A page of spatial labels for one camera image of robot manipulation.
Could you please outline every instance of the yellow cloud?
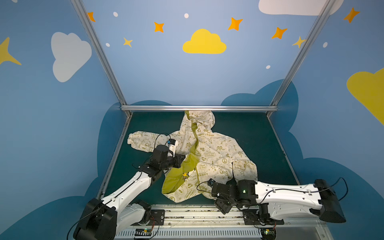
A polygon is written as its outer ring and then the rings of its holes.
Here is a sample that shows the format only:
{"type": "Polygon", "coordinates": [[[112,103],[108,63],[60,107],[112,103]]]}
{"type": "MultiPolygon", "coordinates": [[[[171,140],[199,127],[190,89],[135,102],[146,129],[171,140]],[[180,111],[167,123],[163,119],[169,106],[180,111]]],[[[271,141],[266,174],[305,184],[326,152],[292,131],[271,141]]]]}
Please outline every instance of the yellow cloud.
{"type": "Polygon", "coordinates": [[[197,30],[183,45],[183,51],[186,53],[204,53],[219,54],[227,49],[225,43],[222,43],[219,35],[210,33],[207,29],[197,30]]]}
{"type": "Polygon", "coordinates": [[[347,81],[347,88],[382,124],[384,124],[384,68],[375,74],[358,72],[347,81]]]}

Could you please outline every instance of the green table surface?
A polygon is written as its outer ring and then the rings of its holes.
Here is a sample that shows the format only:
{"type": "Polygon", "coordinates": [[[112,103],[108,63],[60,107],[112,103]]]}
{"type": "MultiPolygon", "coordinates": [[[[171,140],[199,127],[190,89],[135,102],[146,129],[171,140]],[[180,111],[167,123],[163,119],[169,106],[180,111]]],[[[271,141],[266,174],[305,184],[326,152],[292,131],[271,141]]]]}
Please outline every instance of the green table surface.
{"type": "MultiPolygon", "coordinates": [[[[150,152],[133,149],[128,135],[136,131],[172,133],[179,130],[184,112],[135,112],[132,115],[105,195],[111,194],[130,180],[150,152]]],[[[264,113],[214,113],[213,132],[233,137],[245,154],[257,166],[258,180],[271,184],[296,185],[295,178],[264,113]]],[[[148,204],[213,204],[213,200],[198,195],[175,203],[161,194],[164,175],[135,199],[148,204]]]]}

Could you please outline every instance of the patterned fabric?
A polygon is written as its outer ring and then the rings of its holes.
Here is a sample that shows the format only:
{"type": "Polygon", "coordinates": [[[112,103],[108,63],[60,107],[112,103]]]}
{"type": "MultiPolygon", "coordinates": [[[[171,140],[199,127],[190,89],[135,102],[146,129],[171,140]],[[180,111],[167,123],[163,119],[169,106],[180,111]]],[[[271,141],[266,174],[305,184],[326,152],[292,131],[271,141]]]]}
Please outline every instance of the patterned fabric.
{"type": "MultiPolygon", "coordinates": [[[[210,178],[224,184],[233,177],[257,181],[256,165],[234,138],[212,132],[214,124],[211,111],[186,111],[180,130],[170,134],[179,142],[176,153],[186,155],[181,168],[166,173],[162,193],[172,201],[182,202],[199,194],[212,199],[207,183],[199,185],[210,178]]],[[[156,138],[156,146],[168,140],[166,135],[138,131],[130,134],[127,142],[134,149],[152,152],[156,138]]]]}

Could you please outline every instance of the white cloud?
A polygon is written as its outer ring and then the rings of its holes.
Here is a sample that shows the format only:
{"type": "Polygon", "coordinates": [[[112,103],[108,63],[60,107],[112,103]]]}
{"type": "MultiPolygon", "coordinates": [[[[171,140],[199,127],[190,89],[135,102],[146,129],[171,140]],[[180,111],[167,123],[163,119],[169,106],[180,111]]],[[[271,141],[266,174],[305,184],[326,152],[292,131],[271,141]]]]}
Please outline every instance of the white cloud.
{"type": "MultiPolygon", "coordinates": [[[[336,0],[331,9],[334,14],[344,0],[336,0]]],[[[323,8],[326,0],[260,0],[259,9],[265,14],[289,14],[317,16],[323,8]]]]}
{"type": "Polygon", "coordinates": [[[53,74],[59,82],[68,81],[92,55],[91,45],[76,34],[54,33],[51,39],[53,74]]]}

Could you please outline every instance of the robotic arm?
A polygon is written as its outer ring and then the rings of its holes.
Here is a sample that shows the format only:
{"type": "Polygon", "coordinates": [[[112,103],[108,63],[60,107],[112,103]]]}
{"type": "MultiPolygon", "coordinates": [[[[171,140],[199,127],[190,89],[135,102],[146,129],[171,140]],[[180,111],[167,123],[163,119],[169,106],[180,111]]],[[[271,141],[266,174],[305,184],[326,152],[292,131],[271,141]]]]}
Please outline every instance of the robotic arm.
{"type": "MultiPolygon", "coordinates": [[[[101,200],[89,201],[75,228],[76,240],[112,240],[120,232],[136,222],[146,223],[151,206],[131,201],[153,182],[164,170],[180,168],[185,155],[175,154],[178,142],[168,140],[168,147],[158,145],[148,163],[111,195],[101,200]]],[[[345,222],[335,191],[325,180],[317,179],[307,185],[275,185],[252,180],[240,180],[237,185],[208,181],[212,187],[215,206],[228,213],[233,206],[243,211],[244,220],[250,224],[284,224],[285,217],[319,216],[325,222],[345,222]],[[259,205],[258,210],[247,209],[259,205]]]]}

